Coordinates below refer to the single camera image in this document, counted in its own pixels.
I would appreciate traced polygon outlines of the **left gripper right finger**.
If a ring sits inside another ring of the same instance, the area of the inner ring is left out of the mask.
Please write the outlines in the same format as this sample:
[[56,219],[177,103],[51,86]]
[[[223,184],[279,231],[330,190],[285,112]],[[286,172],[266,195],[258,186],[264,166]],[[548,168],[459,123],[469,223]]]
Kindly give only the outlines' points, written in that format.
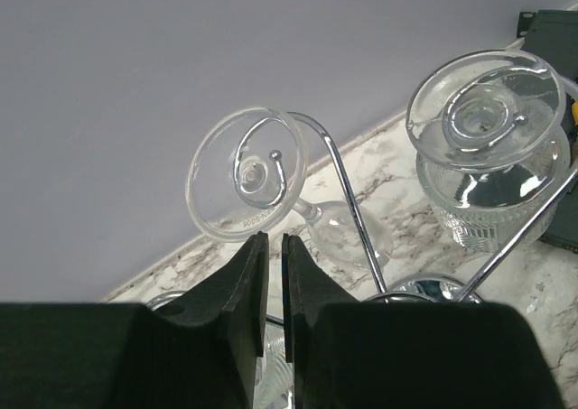
[[494,302],[361,302],[284,236],[286,356],[299,408],[561,408],[526,320]]

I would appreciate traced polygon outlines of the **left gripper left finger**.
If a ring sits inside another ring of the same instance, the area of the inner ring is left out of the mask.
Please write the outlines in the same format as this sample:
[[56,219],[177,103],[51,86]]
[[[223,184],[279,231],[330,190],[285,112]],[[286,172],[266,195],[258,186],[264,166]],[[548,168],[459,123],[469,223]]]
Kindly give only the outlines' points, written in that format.
[[268,237],[152,310],[142,303],[1,307],[4,408],[248,408],[264,352]]

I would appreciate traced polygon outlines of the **tall chrome glass rack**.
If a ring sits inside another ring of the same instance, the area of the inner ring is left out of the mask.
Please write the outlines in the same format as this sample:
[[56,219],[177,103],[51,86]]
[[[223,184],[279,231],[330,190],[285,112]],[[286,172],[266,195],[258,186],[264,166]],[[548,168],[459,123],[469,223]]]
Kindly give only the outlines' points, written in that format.
[[491,255],[466,283],[415,274],[386,285],[391,236],[357,203],[330,134],[299,112],[249,107],[220,121],[193,156],[188,211],[202,233],[226,243],[296,212],[327,258],[366,265],[379,293],[473,302],[516,244],[546,230],[576,179],[562,127],[576,95],[574,80],[537,57],[485,51],[442,66],[412,96],[406,131],[433,212],[458,244]]

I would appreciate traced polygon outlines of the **tall clear flute glass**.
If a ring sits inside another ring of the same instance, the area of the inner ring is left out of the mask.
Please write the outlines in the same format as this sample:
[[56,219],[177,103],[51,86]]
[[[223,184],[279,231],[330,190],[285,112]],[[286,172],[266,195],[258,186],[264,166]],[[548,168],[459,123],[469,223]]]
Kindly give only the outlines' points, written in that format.
[[[303,199],[311,128],[326,145],[343,200]],[[355,204],[337,145],[312,117],[271,107],[240,109],[217,123],[191,161],[185,199],[206,236],[225,243],[267,232],[292,211],[304,220],[317,250],[344,268],[385,267],[393,238],[367,209]]]

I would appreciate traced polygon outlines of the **clear wine glass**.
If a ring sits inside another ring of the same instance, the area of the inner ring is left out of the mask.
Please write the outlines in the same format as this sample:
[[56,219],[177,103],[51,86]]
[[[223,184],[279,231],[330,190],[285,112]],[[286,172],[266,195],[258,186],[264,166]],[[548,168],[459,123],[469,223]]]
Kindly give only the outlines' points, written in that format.
[[264,353],[256,362],[254,408],[294,408],[293,365],[285,359],[283,320],[266,317]]
[[406,131],[418,181],[456,243],[497,251],[566,178],[562,122],[576,95],[575,81],[518,50],[463,55],[420,84]]

